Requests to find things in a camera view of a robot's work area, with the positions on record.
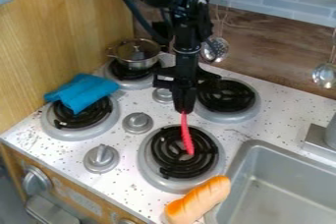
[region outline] orange toy food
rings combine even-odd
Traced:
[[[230,190],[229,178],[213,177],[183,198],[169,203],[164,209],[165,217],[170,224],[193,224],[213,206],[226,199]]]

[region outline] metal sink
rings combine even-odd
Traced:
[[[272,144],[245,142],[227,175],[232,191],[206,224],[335,224],[336,169]]]

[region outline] red object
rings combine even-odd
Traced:
[[[183,145],[185,146],[188,155],[194,155],[195,148],[191,134],[189,132],[189,127],[187,123],[187,114],[185,112],[181,114],[181,131],[182,131]]]

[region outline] small pot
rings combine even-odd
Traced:
[[[107,56],[113,57],[130,70],[147,70],[158,61],[160,45],[149,39],[127,39],[107,49]]]

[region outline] black robotic arm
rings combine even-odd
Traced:
[[[171,29],[175,36],[174,51],[176,66],[159,69],[154,76],[155,87],[168,88],[173,93],[175,109],[187,114],[193,112],[196,102],[198,82],[220,77],[208,73],[198,65],[201,44],[212,35],[208,0],[142,0],[155,8],[165,8],[169,12]],[[131,0],[124,0],[142,26],[159,43],[167,43],[172,38],[165,38],[156,32],[143,18]]]

